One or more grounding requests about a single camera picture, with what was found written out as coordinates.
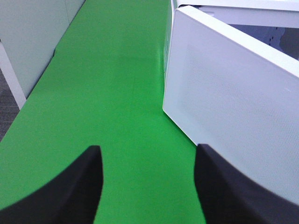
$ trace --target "white wall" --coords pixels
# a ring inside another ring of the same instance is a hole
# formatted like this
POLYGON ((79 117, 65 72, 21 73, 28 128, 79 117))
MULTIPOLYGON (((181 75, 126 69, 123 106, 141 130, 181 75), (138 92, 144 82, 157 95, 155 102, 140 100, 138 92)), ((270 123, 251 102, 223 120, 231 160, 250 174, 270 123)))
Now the white wall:
POLYGON ((46 68, 83 2, 0 0, 0 39, 25 96, 46 68))

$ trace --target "white partition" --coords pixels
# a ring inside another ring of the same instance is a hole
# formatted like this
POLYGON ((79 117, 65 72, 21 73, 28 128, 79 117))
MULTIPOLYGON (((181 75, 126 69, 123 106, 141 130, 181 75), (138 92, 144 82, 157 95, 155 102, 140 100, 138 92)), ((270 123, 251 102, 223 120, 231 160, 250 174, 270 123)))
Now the white partition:
POLYGON ((170 42, 166 114, 299 204, 299 62, 192 6, 176 10, 170 42))
POLYGON ((0 0, 0 39, 28 96, 84 0, 0 0))

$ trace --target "green mat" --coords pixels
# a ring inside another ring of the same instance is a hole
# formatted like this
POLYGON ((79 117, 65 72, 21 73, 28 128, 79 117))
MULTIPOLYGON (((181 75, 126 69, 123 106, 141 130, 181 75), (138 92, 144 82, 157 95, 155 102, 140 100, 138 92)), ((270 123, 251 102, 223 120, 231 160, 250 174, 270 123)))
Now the green mat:
POLYGON ((95 223, 205 223, 195 145, 163 113, 168 0, 87 0, 0 143, 0 208, 89 145, 104 187, 95 223))

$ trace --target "gray carpet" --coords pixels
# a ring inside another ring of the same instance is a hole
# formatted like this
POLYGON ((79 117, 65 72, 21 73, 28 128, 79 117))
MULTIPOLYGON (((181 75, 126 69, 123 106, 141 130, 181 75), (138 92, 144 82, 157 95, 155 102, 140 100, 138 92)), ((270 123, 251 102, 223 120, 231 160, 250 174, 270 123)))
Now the gray carpet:
POLYGON ((19 107, 0 70, 0 141, 19 112, 19 107))

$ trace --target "black object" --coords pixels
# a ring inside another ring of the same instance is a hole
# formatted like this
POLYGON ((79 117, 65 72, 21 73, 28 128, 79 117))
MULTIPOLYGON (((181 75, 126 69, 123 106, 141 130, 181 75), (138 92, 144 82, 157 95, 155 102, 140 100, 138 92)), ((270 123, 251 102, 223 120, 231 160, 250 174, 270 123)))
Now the black object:
POLYGON ((209 145, 196 149, 194 179, 207 224, 298 224, 299 206, 263 188, 209 145))
POLYGON ((90 146, 52 181, 0 210, 0 224, 92 224, 103 186, 99 146, 90 146))

